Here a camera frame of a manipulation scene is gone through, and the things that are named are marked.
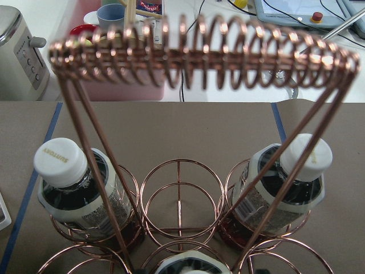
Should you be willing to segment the pink box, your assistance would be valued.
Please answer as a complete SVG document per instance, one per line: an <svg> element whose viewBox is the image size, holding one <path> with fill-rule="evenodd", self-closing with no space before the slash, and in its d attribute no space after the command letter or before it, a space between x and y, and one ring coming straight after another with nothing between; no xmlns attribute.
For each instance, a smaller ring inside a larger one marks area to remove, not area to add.
<svg viewBox="0 0 365 274"><path fill-rule="evenodd" d="M85 13L83 21L84 24L99 25L96 11L100 6L111 3L118 3L118 1L101 1L99 4L87 5L87 13ZM163 14L163 1L137 1L136 8L142 11L149 11L156 14ZM135 17L136 27L141 36L141 27L143 21L147 17L137 15ZM113 84L110 82L91 82L81 81L81 85L88 92L91 101L124 101L124 100L161 100L164 96L164 87L156 87L153 84L139 85L133 84Z"/></svg>

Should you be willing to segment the blue cup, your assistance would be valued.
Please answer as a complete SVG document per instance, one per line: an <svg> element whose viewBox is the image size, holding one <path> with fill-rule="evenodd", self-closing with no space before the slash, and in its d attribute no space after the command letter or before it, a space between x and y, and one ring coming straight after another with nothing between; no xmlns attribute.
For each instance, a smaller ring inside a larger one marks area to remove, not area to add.
<svg viewBox="0 0 365 274"><path fill-rule="evenodd" d="M96 16L99 26L103 29L107 29L111 25L122 27L124 26L125 7L118 3L107 4L96 11Z"/></svg>

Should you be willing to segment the wooden stand with round base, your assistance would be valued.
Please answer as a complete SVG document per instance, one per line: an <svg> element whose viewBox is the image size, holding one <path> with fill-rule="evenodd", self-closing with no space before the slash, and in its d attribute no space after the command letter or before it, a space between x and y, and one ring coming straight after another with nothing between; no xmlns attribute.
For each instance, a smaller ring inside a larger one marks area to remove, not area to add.
<svg viewBox="0 0 365 274"><path fill-rule="evenodd" d="M163 16L161 14L152 13L149 11L142 11L136 8L136 0L118 0L118 2L125 7L124 15L124 28L135 23L135 16L142 15L147 18L161 19Z"/></svg>

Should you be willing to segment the red bowl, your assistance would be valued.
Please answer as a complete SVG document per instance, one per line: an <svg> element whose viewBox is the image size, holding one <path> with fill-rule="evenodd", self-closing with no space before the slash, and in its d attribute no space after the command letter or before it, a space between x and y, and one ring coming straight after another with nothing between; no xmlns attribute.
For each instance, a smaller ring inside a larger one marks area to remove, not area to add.
<svg viewBox="0 0 365 274"><path fill-rule="evenodd" d="M80 35L81 33L87 32L87 33L93 33L99 26L93 25L93 24L83 24L74 27L69 34L70 35Z"/></svg>

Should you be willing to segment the white toaster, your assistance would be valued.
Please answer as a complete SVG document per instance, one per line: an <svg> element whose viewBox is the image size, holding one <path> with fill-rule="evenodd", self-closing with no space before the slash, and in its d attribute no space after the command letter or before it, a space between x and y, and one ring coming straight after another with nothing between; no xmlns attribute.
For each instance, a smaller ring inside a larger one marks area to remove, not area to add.
<svg viewBox="0 0 365 274"><path fill-rule="evenodd" d="M1 100L42 97L50 77L39 51L45 45L44 38L31 34L17 8L1 6Z"/></svg>

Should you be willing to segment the teach pendant with red button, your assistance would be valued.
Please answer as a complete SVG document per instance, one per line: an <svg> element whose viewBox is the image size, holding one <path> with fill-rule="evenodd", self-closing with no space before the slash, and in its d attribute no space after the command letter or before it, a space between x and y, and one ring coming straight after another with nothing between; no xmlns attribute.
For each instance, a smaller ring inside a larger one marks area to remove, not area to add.
<svg viewBox="0 0 365 274"><path fill-rule="evenodd" d="M255 0L257 18L280 26L334 29L350 17L341 1Z"/></svg>

